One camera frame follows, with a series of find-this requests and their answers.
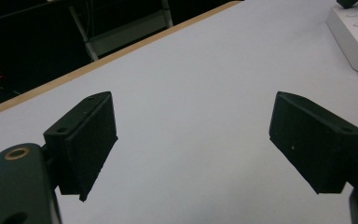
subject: table surface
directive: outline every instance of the table surface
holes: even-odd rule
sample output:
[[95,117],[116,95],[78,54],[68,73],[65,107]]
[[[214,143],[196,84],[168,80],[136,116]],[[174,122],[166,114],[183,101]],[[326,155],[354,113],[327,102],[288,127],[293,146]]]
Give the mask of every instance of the table surface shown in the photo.
[[43,145],[111,91],[119,139],[85,203],[57,191],[63,223],[351,223],[351,186],[316,195],[269,141],[277,91],[358,126],[358,74],[325,23],[334,4],[247,0],[97,62],[0,108],[0,151]]

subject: brass insert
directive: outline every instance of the brass insert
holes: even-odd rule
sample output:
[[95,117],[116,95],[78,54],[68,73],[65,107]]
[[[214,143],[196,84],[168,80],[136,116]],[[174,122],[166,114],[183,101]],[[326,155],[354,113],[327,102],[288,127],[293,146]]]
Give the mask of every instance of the brass insert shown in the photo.
[[28,147],[14,148],[5,155],[5,160],[14,161],[26,156],[30,152]]

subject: white table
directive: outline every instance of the white table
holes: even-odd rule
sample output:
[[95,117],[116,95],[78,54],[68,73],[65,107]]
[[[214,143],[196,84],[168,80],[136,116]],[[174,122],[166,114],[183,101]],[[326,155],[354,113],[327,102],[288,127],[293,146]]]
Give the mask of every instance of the white table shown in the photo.
[[241,2],[1,112],[0,151],[111,91],[119,139],[85,203],[58,192],[63,223],[351,223],[351,186],[316,195],[269,141],[277,91],[358,126],[334,4]]

